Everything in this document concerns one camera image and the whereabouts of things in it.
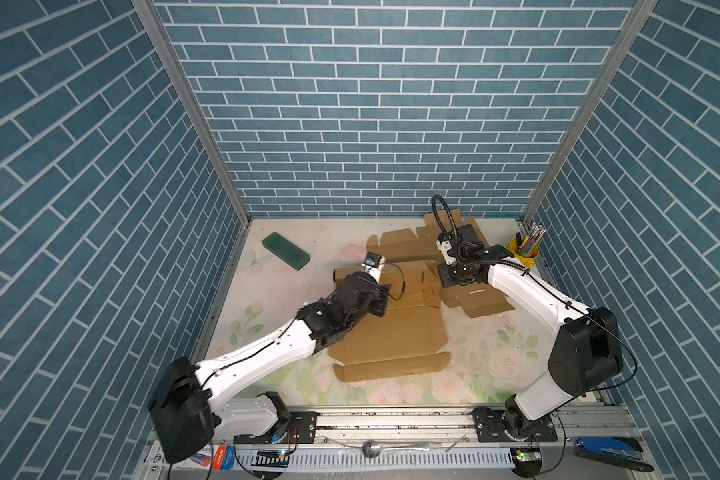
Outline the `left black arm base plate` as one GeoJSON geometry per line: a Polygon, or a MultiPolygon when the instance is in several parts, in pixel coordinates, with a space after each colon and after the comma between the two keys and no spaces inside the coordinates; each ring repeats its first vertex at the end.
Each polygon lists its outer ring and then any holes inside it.
{"type": "Polygon", "coordinates": [[[316,411],[295,411],[291,413],[286,426],[276,425],[260,436],[239,435],[234,438],[234,442],[247,445],[313,444],[317,420],[316,411]]]}

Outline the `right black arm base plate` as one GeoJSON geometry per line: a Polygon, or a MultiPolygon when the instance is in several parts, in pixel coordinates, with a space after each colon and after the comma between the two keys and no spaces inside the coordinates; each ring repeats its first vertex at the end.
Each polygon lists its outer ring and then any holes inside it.
{"type": "Polygon", "coordinates": [[[550,415],[537,420],[528,420],[521,413],[513,410],[506,412],[486,406],[473,409],[471,415],[480,443],[558,441],[550,415]]]}

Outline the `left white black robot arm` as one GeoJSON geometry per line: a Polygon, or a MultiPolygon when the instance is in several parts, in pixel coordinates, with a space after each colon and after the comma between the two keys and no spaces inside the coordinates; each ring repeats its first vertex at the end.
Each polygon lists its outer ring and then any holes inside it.
{"type": "Polygon", "coordinates": [[[326,298],[300,308],[285,325],[246,346],[213,359],[172,361],[162,374],[147,410],[164,460],[177,464],[212,442],[238,436],[279,440],[290,412],[275,392],[254,399],[238,393],[293,362],[344,339],[369,314],[383,316],[389,288],[380,267],[345,277],[326,298]]]}

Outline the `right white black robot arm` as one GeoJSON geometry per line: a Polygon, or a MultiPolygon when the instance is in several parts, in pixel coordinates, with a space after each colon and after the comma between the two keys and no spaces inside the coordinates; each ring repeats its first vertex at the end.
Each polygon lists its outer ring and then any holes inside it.
{"type": "Polygon", "coordinates": [[[487,284],[540,322],[553,340],[546,370],[505,402],[506,434],[525,440],[549,422],[549,414],[622,372],[616,316],[590,308],[534,275],[502,245],[485,246],[470,225],[440,228],[437,248],[442,286],[487,284]]]}

